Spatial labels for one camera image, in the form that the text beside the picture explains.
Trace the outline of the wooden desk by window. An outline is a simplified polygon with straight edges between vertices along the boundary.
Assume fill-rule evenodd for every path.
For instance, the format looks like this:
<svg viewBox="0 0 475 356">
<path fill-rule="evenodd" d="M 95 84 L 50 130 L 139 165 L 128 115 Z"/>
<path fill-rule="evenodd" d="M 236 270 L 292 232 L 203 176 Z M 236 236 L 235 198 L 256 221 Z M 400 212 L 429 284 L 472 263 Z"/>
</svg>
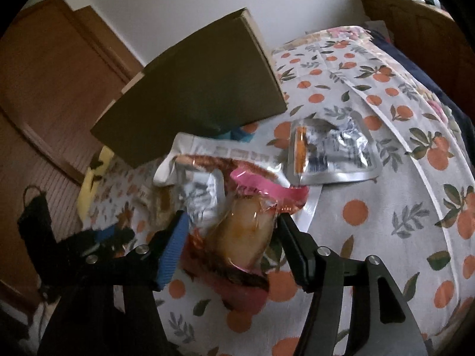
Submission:
<svg viewBox="0 0 475 356">
<path fill-rule="evenodd" d="M 394 45 L 474 117 L 474 51 L 453 18 L 412 0 L 362 0 L 365 14 L 382 20 Z"/>
</svg>

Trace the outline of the silver foil snack pouch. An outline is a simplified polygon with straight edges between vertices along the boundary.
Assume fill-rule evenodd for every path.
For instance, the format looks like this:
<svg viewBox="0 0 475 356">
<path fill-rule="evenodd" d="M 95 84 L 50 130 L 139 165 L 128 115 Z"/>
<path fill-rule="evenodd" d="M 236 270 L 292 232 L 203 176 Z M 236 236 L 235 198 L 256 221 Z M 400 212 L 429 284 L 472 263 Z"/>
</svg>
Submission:
<svg viewBox="0 0 475 356">
<path fill-rule="evenodd" d="M 216 226 L 225 214 L 227 203 L 222 172 L 180 163 L 175 168 L 180 208 L 188 213 L 196 228 L 206 231 Z"/>
</svg>

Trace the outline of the clear bread bag red trim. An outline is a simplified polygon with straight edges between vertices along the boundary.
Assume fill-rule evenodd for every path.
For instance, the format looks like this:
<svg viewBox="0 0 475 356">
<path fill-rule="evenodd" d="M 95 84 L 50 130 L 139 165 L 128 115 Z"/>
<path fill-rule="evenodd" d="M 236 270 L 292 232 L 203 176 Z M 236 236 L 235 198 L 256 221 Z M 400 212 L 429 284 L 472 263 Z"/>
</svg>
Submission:
<svg viewBox="0 0 475 356">
<path fill-rule="evenodd" d="M 238 166 L 229 173 L 230 201 L 217 222 L 196 227 L 182 255 L 183 270 L 239 313 L 255 315 L 265 305 L 270 282 L 261 260 L 280 214 L 295 214 L 308 202 L 308 187 L 285 187 L 263 171 Z"/>
</svg>

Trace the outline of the clear brown cracker pack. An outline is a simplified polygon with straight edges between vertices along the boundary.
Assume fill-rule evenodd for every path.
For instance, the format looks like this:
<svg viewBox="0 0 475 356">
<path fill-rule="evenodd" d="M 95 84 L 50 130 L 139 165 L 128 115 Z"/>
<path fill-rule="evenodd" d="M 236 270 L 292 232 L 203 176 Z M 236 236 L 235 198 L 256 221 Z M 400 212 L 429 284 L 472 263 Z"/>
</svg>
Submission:
<svg viewBox="0 0 475 356">
<path fill-rule="evenodd" d="M 176 210 L 174 186 L 147 187 L 141 185 L 135 198 L 147 209 L 153 230 L 162 231 L 172 222 Z"/>
</svg>

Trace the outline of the wooden wardrobe door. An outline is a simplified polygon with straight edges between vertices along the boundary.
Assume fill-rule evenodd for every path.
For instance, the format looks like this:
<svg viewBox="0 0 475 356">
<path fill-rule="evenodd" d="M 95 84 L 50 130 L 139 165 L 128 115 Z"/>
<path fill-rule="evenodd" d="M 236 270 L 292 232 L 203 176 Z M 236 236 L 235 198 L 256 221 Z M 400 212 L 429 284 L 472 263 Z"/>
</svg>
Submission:
<svg viewBox="0 0 475 356">
<path fill-rule="evenodd" d="M 45 191 L 57 239 L 79 227 L 76 200 L 101 145 L 90 133 L 141 63 L 87 6 L 43 0 L 1 38 L 1 297 L 34 309 L 38 276 L 19 236 L 23 191 Z"/>
</svg>

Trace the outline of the yellow pillow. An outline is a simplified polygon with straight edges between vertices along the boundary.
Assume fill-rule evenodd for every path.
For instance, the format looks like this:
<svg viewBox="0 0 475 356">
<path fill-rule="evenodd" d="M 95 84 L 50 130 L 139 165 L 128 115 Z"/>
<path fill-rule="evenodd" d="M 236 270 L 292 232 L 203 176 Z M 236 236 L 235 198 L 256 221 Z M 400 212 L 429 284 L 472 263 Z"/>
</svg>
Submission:
<svg viewBox="0 0 475 356">
<path fill-rule="evenodd" d="M 114 153 L 107 146 L 102 146 L 91 158 L 85 172 L 84 181 L 77 197 L 77 214 L 81 222 L 85 222 L 88 210 L 96 196 L 97 188 L 105 176 L 113 159 Z"/>
</svg>

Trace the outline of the brown cardboard box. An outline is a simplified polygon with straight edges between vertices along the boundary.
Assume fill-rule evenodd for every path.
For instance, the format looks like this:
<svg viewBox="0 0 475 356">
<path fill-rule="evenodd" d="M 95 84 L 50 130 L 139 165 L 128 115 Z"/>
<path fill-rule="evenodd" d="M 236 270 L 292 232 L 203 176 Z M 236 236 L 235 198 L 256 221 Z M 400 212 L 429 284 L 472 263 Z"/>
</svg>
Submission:
<svg viewBox="0 0 475 356">
<path fill-rule="evenodd" d="M 216 137 L 286 111 L 250 11 L 234 11 L 153 59 L 91 134 L 129 166 L 163 156 L 176 134 Z"/>
</svg>

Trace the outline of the white chicken-feet snack pouch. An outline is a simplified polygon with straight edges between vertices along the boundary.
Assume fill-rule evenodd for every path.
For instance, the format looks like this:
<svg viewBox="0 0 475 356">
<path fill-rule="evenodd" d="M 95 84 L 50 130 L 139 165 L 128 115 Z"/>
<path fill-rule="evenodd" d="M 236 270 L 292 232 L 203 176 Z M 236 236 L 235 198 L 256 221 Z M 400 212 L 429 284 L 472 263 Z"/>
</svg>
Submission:
<svg viewBox="0 0 475 356">
<path fill-rule="evenodd" d="M 281 186 L 290 186 L 284 174 L 284 153 L 258 142 L 218 140 L 178 133 L 169 154 L 155 171 L 153 184 L 164 187 L 176 183 L 177 163 L 208 171 L 219 169 L 225 176 L 237 166 L 244 165 Z"/>
</svg>

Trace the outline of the small silver orange-label pouch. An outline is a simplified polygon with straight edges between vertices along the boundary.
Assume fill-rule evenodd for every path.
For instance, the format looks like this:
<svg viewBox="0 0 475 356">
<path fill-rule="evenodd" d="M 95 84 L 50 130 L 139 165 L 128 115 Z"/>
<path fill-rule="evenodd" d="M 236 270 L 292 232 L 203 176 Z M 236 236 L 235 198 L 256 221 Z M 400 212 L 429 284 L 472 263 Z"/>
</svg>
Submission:
<svg viewBox="0 0 475 356">
<path fill-rule="evenodd" d="M 381 170 L 376 143 L 358 112 L 337 124 L 320 118 L 292 122 L 286 178 L 293 186 L 362 182 Z"/>
</svg>

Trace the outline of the teal candy wrapper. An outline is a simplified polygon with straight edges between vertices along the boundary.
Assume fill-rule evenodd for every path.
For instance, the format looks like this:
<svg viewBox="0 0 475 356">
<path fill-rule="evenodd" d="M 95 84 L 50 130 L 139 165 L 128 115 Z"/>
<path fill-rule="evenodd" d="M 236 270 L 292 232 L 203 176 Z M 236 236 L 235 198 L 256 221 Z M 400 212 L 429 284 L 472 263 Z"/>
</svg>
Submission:
<svg viewBox="0 0 475 356">
<path fill-rule="evenodd" d="M 236 142 L 251 142 L 254 134 L 248 131 L 245 131 L 242 127 L 238 127 L 229 132 L 229 137 L 231 140 Z"/>
</svg>

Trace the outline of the orange-print white bedsheet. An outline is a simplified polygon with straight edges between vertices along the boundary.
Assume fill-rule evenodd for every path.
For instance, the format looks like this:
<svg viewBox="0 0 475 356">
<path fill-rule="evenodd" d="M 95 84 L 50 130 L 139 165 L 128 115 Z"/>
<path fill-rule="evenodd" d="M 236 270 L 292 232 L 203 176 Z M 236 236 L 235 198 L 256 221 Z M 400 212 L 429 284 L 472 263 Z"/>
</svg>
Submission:
<svg viewBox="0 0 475 356">
<path fill-rule="evenodd" d="M 474 176 L 465 125 L 438 90 L 389 44 L 360 27 L 318 31 L 273 51 L 286 111 L 243 126 L 251 142 L 285 151 L 293 120 L 358 112 L 382 172 L 316 190 L 308 229 L 352 260 L 380 255 L 430 355 L 448 355 L 474 311 Z M 166 335 L 185 355 L 290 355 L 310 305 L 279 244 L 262 260 L 270 291 L 255 315 L 232 310 L 178 271 L 157 294 Z"/>
</svg>

